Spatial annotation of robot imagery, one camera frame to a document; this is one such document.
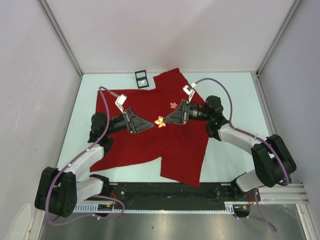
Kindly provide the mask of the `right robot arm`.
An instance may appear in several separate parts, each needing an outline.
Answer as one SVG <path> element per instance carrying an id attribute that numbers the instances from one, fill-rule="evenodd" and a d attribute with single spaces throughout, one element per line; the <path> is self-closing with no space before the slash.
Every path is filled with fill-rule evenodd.
<path id="1" fill-rule="evenodd" d="M 259 187 L 288 186 L 290 174 L 296 171 L 297 165 L 283 139 L 277 134 L 260 136 L 237 128 L 224 117 L 223 110 L 221 99 L 214 95 L 207 97 L 203 106 L 182 100 L 164 122 L 185 125 L 189 120 L 206 121 L 209 138 L 232 144 L 252 156 L 254 170 L 230 183 L 230 194 L 235 200 L 242 201 Z"/>

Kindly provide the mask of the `red t-shirt garment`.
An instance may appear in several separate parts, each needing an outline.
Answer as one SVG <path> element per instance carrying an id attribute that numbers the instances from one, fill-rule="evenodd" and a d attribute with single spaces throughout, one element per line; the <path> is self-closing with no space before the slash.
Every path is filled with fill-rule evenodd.
<path id="1" fill-rule="evenodd" d="M 187 79 L 178 68 L 153 79 L 155 88 L 151 90 L 114 90 L 117 95 L 127 96 L 125 108 L 131 108 L 138 116 L 152 123 L 158 116 L 166 117 L 175 110 L 170 108 L 170 103 L 175 102 L 179 106 L 188 97 L 183 91 L 188 84 Z M 111 150 L 90 171 L 142 164 L 161 158 L 160 176 L 198 187 L 209 141 L 206 124 L 206 121 L 189 120 L 186 125 L 167 124 L 161 128 L 155 125 L 137 134 L 127 131 L 111 134 Z"/>

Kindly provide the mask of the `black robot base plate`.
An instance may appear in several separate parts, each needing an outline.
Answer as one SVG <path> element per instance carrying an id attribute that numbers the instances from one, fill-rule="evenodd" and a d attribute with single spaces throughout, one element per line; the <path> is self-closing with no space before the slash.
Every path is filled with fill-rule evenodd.
<path id="1" fill-rule="evenodd" d="M 227 202 L 251 206 L 260 201 L 260 195 L 255 190 L 234 199 L 229 182 L 203 182 L 199 187 L 177 182 L 112 182 L 108 196 L 114 200 L 91 197 L 81 203 L 120 204 L 123 209 L 156 206 L 178 208 L 199 204 L 197 209 L 200 209 L 211 203 Z"/>

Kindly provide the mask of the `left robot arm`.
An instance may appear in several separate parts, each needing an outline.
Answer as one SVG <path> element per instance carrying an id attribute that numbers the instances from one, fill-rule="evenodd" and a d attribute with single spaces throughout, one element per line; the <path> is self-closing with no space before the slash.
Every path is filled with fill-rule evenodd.
<path id="1" fill-rule="evenodd" d="M 153 128 L 154 124 L 137 116 L 131 108 L 109 119 L 103 112 L 91 117 L 88 144 L 69 163 L 60 168 L 46 167 L 40 177 L 34 206 L 58 217 L 67 218 L 78 202 L 96 196 L 105 200 L 110 196 L 109 179 L 98 174 L 80 181 L 86 171 L 102 160 L 113 145 L 111 134 L 127 131 L 137 134 Z"/>

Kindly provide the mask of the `gold maple leaf brooch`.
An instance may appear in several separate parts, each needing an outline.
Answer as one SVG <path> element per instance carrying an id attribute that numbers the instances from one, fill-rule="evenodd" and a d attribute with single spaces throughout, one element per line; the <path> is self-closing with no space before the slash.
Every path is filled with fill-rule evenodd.
<path id="1" fill-rule="evenodd" d="M 165 127 L 165 126 L 166 126 L 166 123 L 164 122 L 164 117 L 162 117 L 162 116 L 158 116 L 158 118 L 154 121 L 154 123 L 155 123 L 159 128 L 162 128 L 162 127 Z"/>

